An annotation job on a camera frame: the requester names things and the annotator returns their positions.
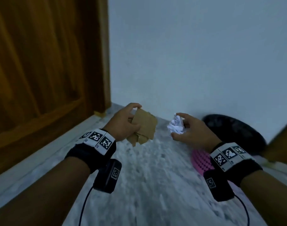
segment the wrist-mounted device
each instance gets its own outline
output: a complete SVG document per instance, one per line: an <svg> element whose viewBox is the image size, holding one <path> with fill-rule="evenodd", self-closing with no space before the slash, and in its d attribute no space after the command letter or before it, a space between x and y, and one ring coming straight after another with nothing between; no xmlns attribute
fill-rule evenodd
<svg viewBox="0 0 287 226"><path fill-rule="evenodd" d="M93 188L112 193L121 170L121 163L111 159L116 151L116 141L106 130L95 129L83 134L66 157L76 157L84 161L90 173L99 170Z"/></svg>
<svg viewBox="0 0 287 226"><path fill-rule="evenodd" d="M203 176L216 201L227 201L235 194L227 180L240 187L244 177L262 170L243 148L236 143L220 143L210 154L210 162L214 170L204 172Z"/></svg>

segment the brown cardboard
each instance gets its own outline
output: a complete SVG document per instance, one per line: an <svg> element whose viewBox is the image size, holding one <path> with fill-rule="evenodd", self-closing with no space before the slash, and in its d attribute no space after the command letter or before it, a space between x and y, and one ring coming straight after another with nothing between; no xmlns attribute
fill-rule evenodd
<svg viewBox="0 0 287 226"><path fill-rule="evenodd" d="M149 140L148 137L145 137L145 136L143 136L143 135L141 135L141 134L136 133L136 135L138 136L138 143L139 143L140 145L146 143L146 142Z"/></svg>
<svg viewBox="0 0 287 226"><path fill-rule="evenodd" d="M149 139L154 139L154 133L157 125L157 118L149 112L138 108L132 120L132 124L140 124L141 128L137 132Z"/></svg>
<svg viewBox="0 0 287 226"><path fill-rule="evenodd" d="M127 141L129 141L133 147L136 146L136 143L138 142L138 135L136 135L135 133L133 133L131 136L129 136L127 138Z"/></svg>

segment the wristband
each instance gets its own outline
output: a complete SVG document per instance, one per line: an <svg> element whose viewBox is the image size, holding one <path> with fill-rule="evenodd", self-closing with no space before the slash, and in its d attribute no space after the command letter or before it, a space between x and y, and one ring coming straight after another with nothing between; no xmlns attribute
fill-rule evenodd
<svg viewBox="0 0 287 226"><path fill-rule="evenodd" d="M244 177L262 170L255 159L236 143L217 145L216 149L210 154L210 162L227 180L238 187L240 187Z"/></svg>
<svg viewBox="0 0 287 226"><path fill-rule="evenodd" d="M103 129L95 129L83 134L66 157L76 157L84 161L91 174L106 165L116 151L116 141Z"/></svg>

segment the white wall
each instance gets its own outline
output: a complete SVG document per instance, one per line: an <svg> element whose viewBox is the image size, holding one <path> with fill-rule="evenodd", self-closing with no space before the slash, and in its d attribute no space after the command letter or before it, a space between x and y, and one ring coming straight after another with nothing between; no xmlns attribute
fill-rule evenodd
<svg viewBox="0 0 287 226"><path fill-rule="evenodd" d="M287 0L109 0L112 102L287 123Z"/></svg>

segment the hand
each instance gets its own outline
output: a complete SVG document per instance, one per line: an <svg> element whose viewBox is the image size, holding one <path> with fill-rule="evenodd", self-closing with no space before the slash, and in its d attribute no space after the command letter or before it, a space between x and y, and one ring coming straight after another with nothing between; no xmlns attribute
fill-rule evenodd
<svg viewBox="0 0 287 226"><path fill-rule="evenodd" d="M176 113L182 118L185 128L190 128L186 133L171 133L173 140L186 143L194 148L204 149L211 153L212 149L221 140L206 126L206 124L186 113Z"/></svg>
<svg viewBox="0 0 287 226"><path fill-rule="evenodd" d="M131 114L133 108L141 108L138 103L130 103L126 107L119 110L111 120L105 125L104 129L110 133L115 140L122 141L140 129L139 124L131 124L128 119L133 119L134 115Z"/></svg>

